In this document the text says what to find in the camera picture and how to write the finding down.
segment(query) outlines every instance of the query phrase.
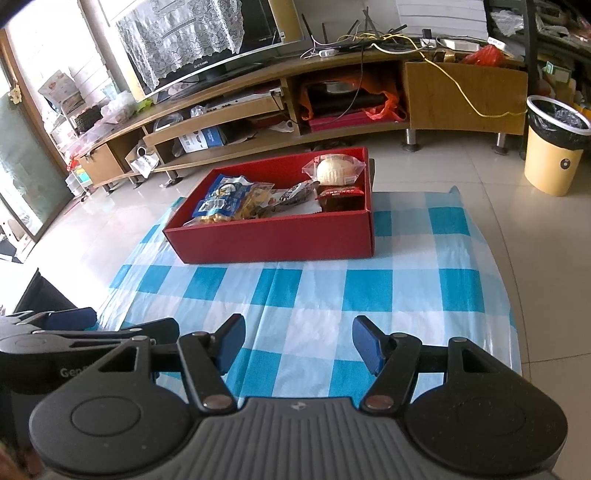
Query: metal bolt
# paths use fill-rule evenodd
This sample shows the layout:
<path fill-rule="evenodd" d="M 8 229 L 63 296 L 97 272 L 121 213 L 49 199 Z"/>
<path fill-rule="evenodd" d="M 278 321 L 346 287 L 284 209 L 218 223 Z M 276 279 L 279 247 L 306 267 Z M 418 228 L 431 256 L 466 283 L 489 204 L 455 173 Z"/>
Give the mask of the metal bolt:
<path fill-rule="evenodd" d="M 209 410 L 224 410 L 230 405 L 232 405 L 232 399 L 223 394 L 209 395 L 203 401 L 203 406 Z"/>
<path fill-rule="evenodd" d="M 394 400 L 387 395 L 372 395 L 365 400 L 365 405 L 372 410 L 388 410 L 394 405 Z"/>

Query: doorframe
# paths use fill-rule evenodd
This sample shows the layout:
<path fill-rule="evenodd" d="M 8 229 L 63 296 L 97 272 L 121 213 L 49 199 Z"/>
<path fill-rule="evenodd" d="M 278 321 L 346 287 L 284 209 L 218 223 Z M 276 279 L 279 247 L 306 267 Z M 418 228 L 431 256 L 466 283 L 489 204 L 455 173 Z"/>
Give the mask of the doorframe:
<path fill-rule="evenodd" d="M 18 85 L 21 88 L 22 105 L 24 107 L 23 114 L 27 123 L 31 127 L 33 134 L 41 140 L 41 143 L 45 145 L 46 153 L 48 154 L 51 162 L 57 167 L 62 177 L 65 179 L 68 176 L 66 162 L 63 160 L 61 154 L 57 151 L 56 146 L 49 138 L 49 134 L 43 127 L 43 119 L 41 113 L 37 109 L 37 105 L 33 100 L 33 96 L 29 91 L 27 84 L 20 69 L 18 68 L 18 62 L 14 56 L 12 45 L 10 45 L 10 39 L 6 29 L 0 28 L 0 60 L 6 67 L 6 74 L 8 80 L 12 82 L 12 87 Z"/>
<path fill-rule="evenodd" d="M 29 91 L 27 84 L 25 83 L 25 79 L 22 76 L 20 69 L 18 68 L 18 63 L 16 57 L 14 56 L 14 52 L 12 50 L 12 46 L 10 45 L 10 40 L 8 38 L 8 33 L 6 29 L 0 28 L 0 69 L 3 70 L 3 73 L 6 74 L 8 81 L 11 83 L 11 87 L 18 85 L 21 89 L 21 96 L 22 96 L 22 103 L 20 105 L 23 106 L 21 111 L 25 121 L 29 125 L 31 129 L 31 133 L 33 136 L 37 137 L 40 140 L 42 145 L 41 148 L 45 148 L 47 157 L 51 161 L 51 163 L 56 167 L 57 171 L 61 174 L 61 177 L 66 179 L 68 176 L 68 171 L 66 167 L 66 162 L 63 160 L 61 154 L 57 151 L 56 146 L 51 141 L 49 134 L 45 131 L 43 127 L 43 119 L 41 118 L 41 113 L 37 109 L 37 105 L 33 100 L 33 96 Z M 43 222 L 39 231 L 33 235 L 32 232 L 27 228 L 27 226 L 23 223 L 23 221 L 18 217 L 18 215 L 12 210 L 8 202 L 2 197 L 0 194 L 0 202 L 6 207 L 8 212 L 12 215 L 14 220 L 18 222 L 18 224 L 25 230 L 27 235 L 37 243 L 45 231 L 50 227 L 50 225 L 54 222 L 54 220 L 61 214 L 62 210 L 72 201 L 72 198 L 66 198 L 62 204 L 58 205 L 55 211 L 50 215 L 50 217 Z"/>

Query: cardboard box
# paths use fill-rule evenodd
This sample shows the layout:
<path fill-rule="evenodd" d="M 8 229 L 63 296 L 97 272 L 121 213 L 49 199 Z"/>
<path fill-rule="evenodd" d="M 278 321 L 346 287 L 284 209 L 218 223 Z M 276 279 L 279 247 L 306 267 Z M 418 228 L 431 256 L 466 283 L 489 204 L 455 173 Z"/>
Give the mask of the cardboard box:
<path fill-rule="evenodd" d="M 219 127 L 207 127 L 178 138 L 186 153 L 221 147 L 226 144 L 226 136 Z"/>
<path fill-rule="evenodd" d="M 577 82 L 575 79 L 570 79 L 568 83 L 556 82 L 554 84 L 554 91 L 556 92 L 556 99 L 567 105 L 574 105 L 574 95 L 577 92 Z"/>
<path fill-rule="evenodd" d="M 183 227 L 218 175 L 244 175 L 250 181 L 287 189 L 308 180 L 302 167 L 325 153 L 352 155 L 367 165 L 356 182 L 365 192 L 361 209 Z M 366 148 L 339 148 L 214 168 L 170 219 L 164 235 L 189 264 L 371 257 L 375 246 L 368 162 Z"/>

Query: glass door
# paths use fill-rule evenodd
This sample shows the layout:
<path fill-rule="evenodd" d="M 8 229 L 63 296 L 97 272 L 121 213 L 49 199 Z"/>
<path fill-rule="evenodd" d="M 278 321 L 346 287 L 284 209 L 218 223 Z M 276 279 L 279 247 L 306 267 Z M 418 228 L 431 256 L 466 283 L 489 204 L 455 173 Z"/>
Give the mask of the glass door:
<path fill-rule="evenodd" d="M 72 199 L 72 193 L 29 126 L 23 105 L 14 105 L 8 96 L 11 84 L 1 60 L 0 202 L 37 241 Z"/>

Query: red box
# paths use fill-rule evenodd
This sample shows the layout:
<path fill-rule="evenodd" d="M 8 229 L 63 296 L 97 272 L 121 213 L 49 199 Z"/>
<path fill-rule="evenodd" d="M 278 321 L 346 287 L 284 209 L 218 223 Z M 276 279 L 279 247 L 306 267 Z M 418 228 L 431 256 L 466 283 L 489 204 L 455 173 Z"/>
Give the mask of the red box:
<path fill-rule="evenodd" d="M 287 189 L 308 180 L 301 169 L 325 153 L 352 155 L 366 164 L 356 185 L 365 192 L 362 210 L 236 220 L 183 227 L 219 174 Z M 366 148 L 338 148 L 214 168 L 191 192 L 164 228 L 180 259 L 189 264 L 336 260 L 374 254 L 371 185 Z"/>

